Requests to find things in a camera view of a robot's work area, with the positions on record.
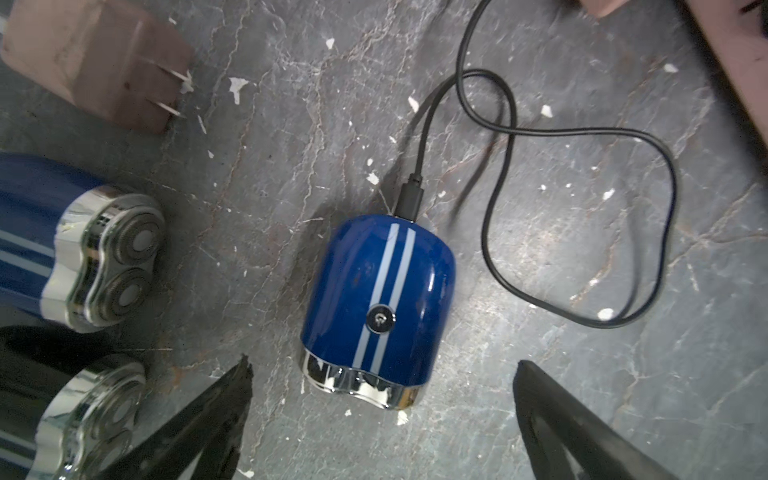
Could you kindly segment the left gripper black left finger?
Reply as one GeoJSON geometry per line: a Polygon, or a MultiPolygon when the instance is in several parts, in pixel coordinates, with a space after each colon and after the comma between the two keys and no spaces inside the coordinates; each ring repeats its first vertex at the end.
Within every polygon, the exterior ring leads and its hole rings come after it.
{"type": "Polygon", "coordinates": [[[213,385],[97,479],[231,479],[253,398],[253,368],[243,355],[213,385]]]}

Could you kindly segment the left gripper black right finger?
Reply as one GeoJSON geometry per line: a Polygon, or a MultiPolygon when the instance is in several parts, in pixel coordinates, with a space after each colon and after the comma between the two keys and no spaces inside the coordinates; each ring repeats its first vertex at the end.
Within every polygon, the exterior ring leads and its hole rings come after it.
{"type": "Polygon", "coordinates": [[[673,479],[532,361],[518,362],[516,415],[537,479],[673,479]]]}

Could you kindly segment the black electric shaver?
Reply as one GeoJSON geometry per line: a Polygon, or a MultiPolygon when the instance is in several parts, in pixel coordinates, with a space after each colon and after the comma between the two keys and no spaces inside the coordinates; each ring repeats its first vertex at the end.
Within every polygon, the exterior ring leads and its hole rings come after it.
{"type": "Polygon", "coordinates": [[[1,476],[92,479],[132,442],[137,360],[68,331],[1,330],[1,476]]]}

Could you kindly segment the pink charger plug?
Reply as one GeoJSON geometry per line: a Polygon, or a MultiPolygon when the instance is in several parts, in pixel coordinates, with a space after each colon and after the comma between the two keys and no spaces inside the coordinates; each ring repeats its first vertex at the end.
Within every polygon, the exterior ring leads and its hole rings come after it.
{"type": "Polygon", "coordinates": [[[75,107],[160,134],[176,115],[193,50],[130,1],[15,1],[2,61],[75,107]]]}

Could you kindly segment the pink power strip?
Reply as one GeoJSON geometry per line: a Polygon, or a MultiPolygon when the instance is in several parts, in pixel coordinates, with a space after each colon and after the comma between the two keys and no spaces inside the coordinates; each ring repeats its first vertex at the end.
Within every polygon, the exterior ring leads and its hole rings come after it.
{"type": "Polygon", "coordinates": [[[686,2],[755,130],[767,139],[767,3],[686,2]]]}

